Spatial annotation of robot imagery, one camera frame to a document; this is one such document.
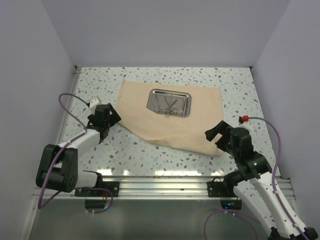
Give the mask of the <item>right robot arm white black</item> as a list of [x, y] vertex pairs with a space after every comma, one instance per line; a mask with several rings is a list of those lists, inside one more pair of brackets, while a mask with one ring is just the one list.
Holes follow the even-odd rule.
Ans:
[[231, 155], [237, 170], [218, 183], [227, 196], [236, 196], [254, 214], [270, 240], [316, 240], [319, 235], [306, 226], [292, 209], [275, 178], [276, 169], [255, 151], [248, 129], [221, 121], [205, 132], [206, 139]]

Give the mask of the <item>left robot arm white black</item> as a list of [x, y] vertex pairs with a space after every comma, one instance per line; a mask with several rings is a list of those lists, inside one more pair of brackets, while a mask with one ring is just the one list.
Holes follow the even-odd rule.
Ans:
[[88, 116], [88, 124], [79, 135], [58, 145], [46, 145], [35, 179], [37, 187], [66, 193], [86, 188], [92, 196], [101, 195], [104, 190], [101, 174], [81, 170], [79, 157], [102, 143], [110, 128], [120, 120], [121, 117], [110, 103], [99, 104], [94, 113]]

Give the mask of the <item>beige cloth wrap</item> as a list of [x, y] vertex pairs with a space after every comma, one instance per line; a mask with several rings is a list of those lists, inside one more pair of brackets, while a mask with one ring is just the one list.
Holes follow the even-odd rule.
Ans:
[[[155, 89], [190, 94], [189, 115], [166, 117], [147, 109], [149, 94]], [[148, 143], [214, 157], [223, 154], [205, 135], [224, 119], [218, 87], [124, 81], [115, 109], [121, 117], [119, 123]]]

